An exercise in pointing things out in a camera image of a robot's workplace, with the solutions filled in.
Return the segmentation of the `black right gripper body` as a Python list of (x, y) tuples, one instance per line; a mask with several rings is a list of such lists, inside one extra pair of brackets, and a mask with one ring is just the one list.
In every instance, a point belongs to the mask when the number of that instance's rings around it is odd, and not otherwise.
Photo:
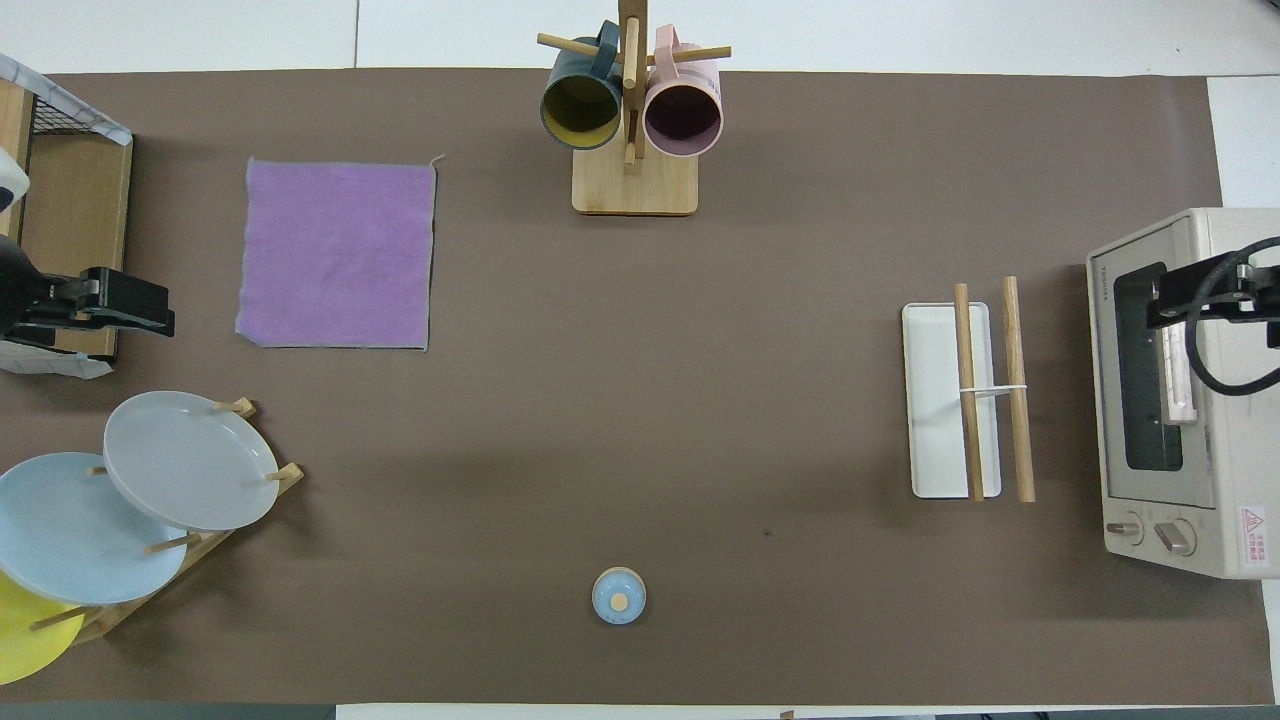
[(1228, 254), (1198, 263), (1196, 310), (1230, 323), (1262, 323), (1266, 345), (1279, 346), (1279, 266)]

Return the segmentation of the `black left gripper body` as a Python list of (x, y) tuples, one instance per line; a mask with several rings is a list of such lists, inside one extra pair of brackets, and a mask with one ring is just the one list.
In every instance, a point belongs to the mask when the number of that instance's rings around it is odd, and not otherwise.
[(1, 333), (22, 327), (97, 331), (101, 322), (82, 316), (81, 301), (97, 286), (93, 281), (40, 272), (20, 246), (1, 238)]

